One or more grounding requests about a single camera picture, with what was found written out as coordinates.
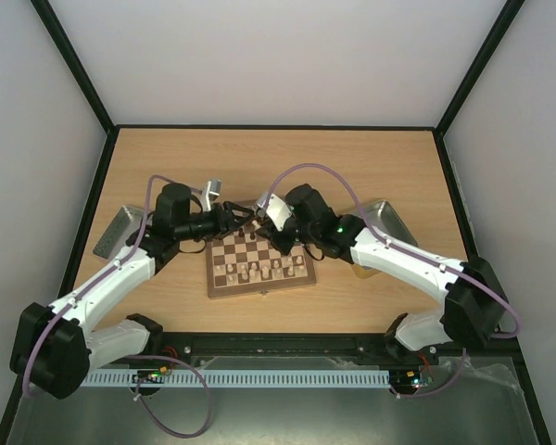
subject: white wall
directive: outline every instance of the white wall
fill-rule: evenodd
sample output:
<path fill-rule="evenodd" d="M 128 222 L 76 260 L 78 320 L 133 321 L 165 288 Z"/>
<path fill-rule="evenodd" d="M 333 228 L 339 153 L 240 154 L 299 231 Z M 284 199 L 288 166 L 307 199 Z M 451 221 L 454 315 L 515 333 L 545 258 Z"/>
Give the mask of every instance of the white wall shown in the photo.
<path fill-rule="evenodd" d="M 52 0 L 117 123 L 436 125 L 504 0 Z"/>
<path fill-rule="evenodd" d="M 20 312 L 57 296 L 105 134 L 26 0 L 0 0 L 0 418 Z"/>
<path fill-rule="evenodd" d="M 556 443 L 556 0 L 525 3 L 446 139 Z"/>

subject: wooden table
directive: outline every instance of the wooden table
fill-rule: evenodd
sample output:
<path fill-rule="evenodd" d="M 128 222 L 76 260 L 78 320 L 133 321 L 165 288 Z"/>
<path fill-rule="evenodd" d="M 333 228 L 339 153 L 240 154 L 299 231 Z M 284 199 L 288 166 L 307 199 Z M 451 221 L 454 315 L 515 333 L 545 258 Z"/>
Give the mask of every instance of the wooden table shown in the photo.
<path fill-rule="evenodd" d="M 390 200 L 422 248 L 464 258 L 459 228 L 429 132 L 122 129 L 118 137 L 76 285 L 105 265 L 92 254 L 124 204 L 142 207 L 153 173 L 194 187 L 222 179 L 221 200 L 257 198 L 275 177 L 301 162 L 341 173 L 360 200 Z M 285 178 L 284 194 L 309 183 L 336 211 L 352 208 L 329 174 L 304 170 Z M 153 190 L 153 203 L 162 183 Z M 264 333 L 384 332 L 402 312 L 434 307 L 425 294 L 385 273 L 360 280 L 343 261 L 316 264 L 317 285 L 210 300 L 204 254 L 178 255 L 101 323 L 140 312 L 167 331 Z"/>

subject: chessboard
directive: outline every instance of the chessboard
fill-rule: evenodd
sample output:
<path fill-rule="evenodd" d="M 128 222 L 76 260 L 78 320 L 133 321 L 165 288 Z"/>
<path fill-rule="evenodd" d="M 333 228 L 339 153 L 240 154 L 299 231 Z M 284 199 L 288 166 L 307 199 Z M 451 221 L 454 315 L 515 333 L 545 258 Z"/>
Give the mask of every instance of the chessboard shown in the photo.
<path fill-rule="evenodd" d="M 316 283 L 313 260 L 302 246 L 284 256 L 257 236 L 253 224 L 206 246 L 208 297 L 261 293 Z"/>

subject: white vent strip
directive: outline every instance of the white vent strip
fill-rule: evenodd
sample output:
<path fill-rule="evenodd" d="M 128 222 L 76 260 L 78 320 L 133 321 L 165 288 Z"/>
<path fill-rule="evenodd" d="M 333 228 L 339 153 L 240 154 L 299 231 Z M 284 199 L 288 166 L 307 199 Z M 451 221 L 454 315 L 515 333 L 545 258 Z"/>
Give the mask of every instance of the white vent strip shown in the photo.
<path fill-rule="evenodd" d="M 86 388 L 132 386 L 137 370 L 99 369 L 82 383 Z M 211 388 L 389 388 L 388 371 L 211 371 L 201 374 Z M 157 377 L 145 386 L 157 388 L 198 388 L 197 377 L 185 370 Z"/>

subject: purple cable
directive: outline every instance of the purple cable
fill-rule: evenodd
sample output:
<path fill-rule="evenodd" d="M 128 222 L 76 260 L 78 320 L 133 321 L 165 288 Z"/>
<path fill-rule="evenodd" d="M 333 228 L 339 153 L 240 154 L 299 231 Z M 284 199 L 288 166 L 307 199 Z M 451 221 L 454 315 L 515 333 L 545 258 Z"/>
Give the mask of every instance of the purple cable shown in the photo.
<path fill-rule="evenodd" d="M 204 425 L 202 425 L 202 427 L 200 427 L 200 429 L 198 429 L 195 433 L 191 433 L 191 434 L 178 433 L 177 431 L 173 431 L 172 429 L 164 426 L 157 419 L 157 417 L 153 414 L 153 412 L 150 411 L 150 408 L 148 408 L 148 405 L 146 405 L 146 402 L 145 402 L 144 398 L 140 394 L 140 386 L 142 385 L 144 379 L 140 379 L 138 381 L 138 383 L 136 385 L 136 388 L 134 390 L 134 393 L 136 394 L 136 398 L 137 398 L 136 400 L 139 400 L 140 402 L 142 402 L 142 406 L 144 406 L 146 408 L 146 412 L 150 416 L 150 419 L 153 421 L 153 423 L 156 426 L 158 426 L 160 429 L 162 429 L 165 433 L 169 434 L 170 436 L 173 436 L 173 437 L 178 438 L 178 439 L 192 439 L 192 438 L 197 438 L 198 436 L 201 436 L 202 434 L 204 434 L 206 432 L 206 430 L 210 427 L 210 422 L 212 421 L 212 391 L 210 391 L 210 387 L 207 385 L 206 379 L 204 378 L 204 376 L 202 374 L 200 374 L 195 367 L 187 364 L 186 362 L 182 362 L 181 360 L 174 359 L 172 357 L 165 357 L 164 355 L 129 355 L 129 356 L 126 357 L 126 359 L 164 360 L 164 361 L 167 361 L 167 362 L 177 363 L 180 366 L 182 366 L 183 368 L 188 369 L 192 373 L 194 373 L 194 375 L 197 377 L 197 379 L 202 384 L 202 387 L 204 387 L 204 390 L 206 390 L 206 397 L 208 398 L 208 415 L 206 416 L 206 420 L 204 421 Z"/>
<path fill-rule="evenodd" d="M 441 392 L 443 392 L 445 389 L 447 389 L 457 381 L 457 379 L 461 374 L 461 370 L 463 369 L 463 364 L 465 363 L 466 360 L 467 360 L 467 350 L 463 348 L 463 351 L 461 352 L 461 361 L 459 367 L 457 368 L 457 372 L 453 375 L 452 378 L 449 379 L 449 381 L 445 385 L 443 385 L 440 388 L 433 389 L 432 391 L 423 392 L 420 394 L 399 394 L 393 387 L 391 387 L 391 392 L 393 392 L 394 395 L 400 399 L 418 399 L 420 397 L 430 397 L 430 396 L 435 396 L 436 394 L 440 394 Z"/>
<path fill-rule="evenodd" d="M 161 176 L 159 174 L 153 174 L 150 179 L 148 179 L 148 185 L 146 187 L 146 198 L 145 198 L 145 212 L 144 215 L 142 217 L 142 221 L 140 221 L 140 229 L 138 231 L 138 236 L 136 237 L 136 242 L 134 243 L 134 245 L 132 246 L 132 250 L 130 250 L 130 252 L 128 253 L 128 255 L 126 255 L 125 257 L 123 257 L 120 260 L 120 264 L 124 264 L 127 260 L 129 260 L 132 255 L 134 253 L 136 253 L 136 250 L 138 249 L 138 246 L 140 245 L 140 241 L 142 241 L 143 236 L 145 235 L 145 230 L 146 230 L 146 220 L 148 219 L 148 212 L 149 207 L 150 207 L 150 194 L 152 193 L 152 184 L 154 183 L 155 179 L 161 179 L 167 183 L 174 183 L 175 181 L 173 181 L 172 179 L 169 179 L 165 176 Z M 190 187 L 191 190 L 195 193 L 201 193 L 201 190 L 198 190 L 196 188 L 192 188 Z M 110 276 L 113 271 L 117 270 L 116 266 L 111 266 L 109 269 L 105 270 L 103 273 L 101 273 L 99 276 L 97 276 L 93 281 L 91 281 L 90 283 L 88 283 L 75 297 L 74 300 L 75 302 L 79 302 L 81 301 L 84 296 L 91 290 L 93 289 L 96 285 L 98 285 L 99 283 L 101 283 L 105 278 L 107 278 L 108 276 Z M 52 331 L 52 329 L 54 329 L 54 326 L 57 324 L 57 322 L 59 322 L 59 320 L 61 320 L 61 318 L 66 314 L 66 312 L 68 312 L 70 309 L 72 309 L 72 305 L 69 303 L 66 306 L 64 306 L 62 308 L 62 310 L 60 312 L 58 312 L 54 318 L 52 318 L 49 323 L 47 324 L 47 326 L 45 327 L 44 331 L 41 333 L 41 335 L 39 336 L 39 338 L 37 338 L 37 341 L 35 342 L 35 345 L 33 346 L 33 349 L 31 351 L 31 354 L 29 355 L 29 360 L 27 361 L 27 366 L 25 367 L 25 372 L 23 373 L 23 377 L 22 377 L 22 392 L 25 395 L 25 397 L 31 399 L 33 397 L 35 397 L 37 394 L 32 393 L 31 391 L 31 370 L 33 368 L 33 365 L 35 364 L 35 360 L 37 359 L 37 354 L 39 354 L 39 350 L 41 349 L 41 347 L 43 346 L 45 339 L 47 338 L 47 336 L 49 336 L 49 333 Z"/>
<path fill-rule="evenodd" d="M 388 237 L 386 234 L 381 232 L 381 230 L 374 227 L 371 224 L 371 222 L 369 220 L 369 216 L 367 215 L 366 211 L 364 211 L 364 207 L 360 204 L 359 198 L 354 193 L 354 190 L 352 190 L 352 187 L 350 186 L 350 184 L 338 172 L 333 171 L 329 167 L 326 167 L 322 164 L 317 164 L 317 163 L 311 162 L 311 163 L 298 164 L 298 165 L 296 165 L 294 167 L 291 167 L 290 169 L 286 170 L 285 172 L 280 174 L 275 179 L 275 181 L 272 183 L 272 186 L 270 187 L 270 190 L 268 191 L 268 195 L 266 196 L 266 202 L 264 202 L 264 204 L 263 204 L 263 209 L 266 210 L 268 208 L 268 205 L 270 204 L 270 197 L 274 193 L 274 190 L 276 189 L 278 184 L 285 178 L 285 176 L 287 176 L 288 174 L 290 174 L 292 172 L 295 172 L 297 170 L 306 169 L 306 168 L 319 169 L 319 170 L 323 170 L 324 172 L 328 172 L 328 173 L 332 174 L 335 177 L 335 179 L 337 179 L 347 189 L 348 193 L 352 197 L 352 200 L 354 201 L 354 205 L 356 206 L 360 217 L 362 218 L 365 225 L 367 226 L 367 229 L 369 229 L 369 232 L 371 232 L 371 235 L 373 235 L 378 241 L 386 244 L 386 240 L 390 239 L 391 243 L 389 244 L 389 246 L 391 248 L 397 250 L 398 252 L 401 252 L 405 255 L 408 255 L 409 257 L 412 257 L 415 260 L 425 262 L 426 264 L 429 264 L 429 265 L 431 265 L 433 267 L 436 267 L 436 268 L 439 268 L 439 267 L 443 266 L 445 271 L 453 273 L 454 275 L 457 275 L 458 277 L 467 281 L 468 283 L 476 286 L 478 289 L 482 290 L 484 293 L 486 293 L 488 296 L 490 296 L 492 299 L 494 299 L 500 306 L 502 306 L 502 308 L 505 311 L 510 313 L 511 316 L 515 320 L 515 329 L 512 332 L 500 332 L 500 333 L 497 333 L 497 334 L 492 334 L 493 338 L 513 338 L 513 337 L 517 337 L 517 335 L 521 332 L 521 325 L 522 325 L 521 317 L 516 312 L 516 310 L 513 309 L 512 306 L 509 303 L 507 303 L 495 291 L 490 289 L 488 286 L 483 285 L 482 283 L 480 283 L 476 279 L 472 278 L 470 275 L 468 275 L 466 273 L 463 273 L 462 271 L 458 271 L 457 269 L 454 269 L 454 268 L 449 267 L 447 265 L 443 265 L 438 261 L 434 261 L 434 260 L 432 260 L 428 257 L 425 257 L 424 255 L 421 255 L 420 253 L 413 252 L 413 251 L 411 251 L 407 248 L 404 248 L 403 246 L 400 246 L 399 244 L 397 244 L 395 242 L 395 238 Z"/>

